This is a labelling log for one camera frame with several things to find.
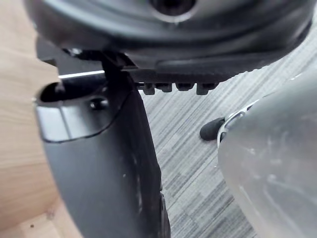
screw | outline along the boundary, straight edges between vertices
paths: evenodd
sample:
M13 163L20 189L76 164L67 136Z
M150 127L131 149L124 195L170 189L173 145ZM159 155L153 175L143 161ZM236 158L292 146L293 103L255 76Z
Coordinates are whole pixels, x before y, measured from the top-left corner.
M93 99L90 102L90 107L93 110L103 110L106 109L109 106L109 103L105 99Z

gray carpet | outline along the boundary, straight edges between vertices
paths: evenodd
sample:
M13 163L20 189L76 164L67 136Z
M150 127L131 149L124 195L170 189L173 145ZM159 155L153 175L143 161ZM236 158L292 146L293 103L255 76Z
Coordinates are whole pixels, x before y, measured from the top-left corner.
M196 90L142 95L162 169L172 238L253 238L256 234L226 187L216 143L199 138L204 123L226 116L317 67L317 22L290 55L220 84L207 96Z

screw hole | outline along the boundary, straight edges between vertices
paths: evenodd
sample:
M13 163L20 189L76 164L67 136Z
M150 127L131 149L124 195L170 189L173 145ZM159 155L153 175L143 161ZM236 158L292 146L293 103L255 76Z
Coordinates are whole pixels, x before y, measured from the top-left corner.
M168 16L180 16L189 12L196 0L151 0L152 6L160 13Z

chair caster wheel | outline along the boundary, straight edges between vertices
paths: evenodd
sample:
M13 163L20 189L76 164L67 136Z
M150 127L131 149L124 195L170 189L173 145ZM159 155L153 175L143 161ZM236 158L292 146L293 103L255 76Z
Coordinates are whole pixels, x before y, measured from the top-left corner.
M217 140L218 131L224 124L224 118L217 118L206 125L204 125L200 130L200 137L205 141Z

striped carpet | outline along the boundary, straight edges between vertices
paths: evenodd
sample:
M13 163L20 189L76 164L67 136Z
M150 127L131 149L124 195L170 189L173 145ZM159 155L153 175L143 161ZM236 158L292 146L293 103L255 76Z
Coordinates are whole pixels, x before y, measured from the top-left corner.
M228 115L317 67L317 21L305 42L261 70L220 84L207 96L196 90L142 95L149 117L173 238L253 238L256 233L226 187L216 143L199 138L204 123Z

